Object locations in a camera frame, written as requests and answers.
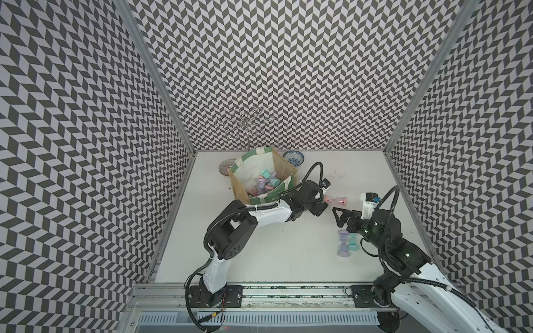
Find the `pink hourglass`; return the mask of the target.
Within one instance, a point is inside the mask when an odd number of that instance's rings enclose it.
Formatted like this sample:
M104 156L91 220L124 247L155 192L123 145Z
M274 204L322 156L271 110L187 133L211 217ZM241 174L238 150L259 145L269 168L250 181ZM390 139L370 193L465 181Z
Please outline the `pink hourglass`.
M325 195L324 201L331 206L335 207L345 207L347 199L346 197L340 197L340 196L329 196Z

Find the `purple hourglass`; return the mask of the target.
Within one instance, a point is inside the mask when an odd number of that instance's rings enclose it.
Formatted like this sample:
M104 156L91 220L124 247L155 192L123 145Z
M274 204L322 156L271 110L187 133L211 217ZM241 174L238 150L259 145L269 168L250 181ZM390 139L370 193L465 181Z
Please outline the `purple hourglass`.
M349 233L346 230L340 230L338 232L338 237L340 245L337 250L337 255L339 255L341 258L348 258L350 256L348 249Z

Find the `brown green canvas bag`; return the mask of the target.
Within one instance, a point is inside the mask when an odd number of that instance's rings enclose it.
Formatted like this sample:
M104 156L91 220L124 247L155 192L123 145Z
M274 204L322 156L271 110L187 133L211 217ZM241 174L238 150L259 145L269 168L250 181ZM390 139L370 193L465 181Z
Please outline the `brown green canvas bag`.
M270 203L297 183L298 170L274 148L255 148L228 169L236 199L245 205Z

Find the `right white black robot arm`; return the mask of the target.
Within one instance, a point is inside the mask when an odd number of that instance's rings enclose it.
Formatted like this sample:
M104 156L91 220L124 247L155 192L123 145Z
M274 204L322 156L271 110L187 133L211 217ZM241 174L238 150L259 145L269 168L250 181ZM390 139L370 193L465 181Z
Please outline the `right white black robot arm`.
M371 216L334 208L337 226L376 247L384 273L373 282L373 301L397 307L430 332L504 332L440 271L430 257L402 234L388 210Z

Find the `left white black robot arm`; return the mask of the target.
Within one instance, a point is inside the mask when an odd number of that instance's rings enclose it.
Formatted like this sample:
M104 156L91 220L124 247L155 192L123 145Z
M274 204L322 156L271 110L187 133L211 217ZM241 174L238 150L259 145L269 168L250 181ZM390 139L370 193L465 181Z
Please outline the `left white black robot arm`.
M211 308L223 302L231 260L244 250L255 230L295 221L304 212L320 216L328 207L325 193L330 186L325 178L319 183L305 180L270 204L245 205L239 200L232 201L206 230L203 246L209 258L187 278L186 304Z

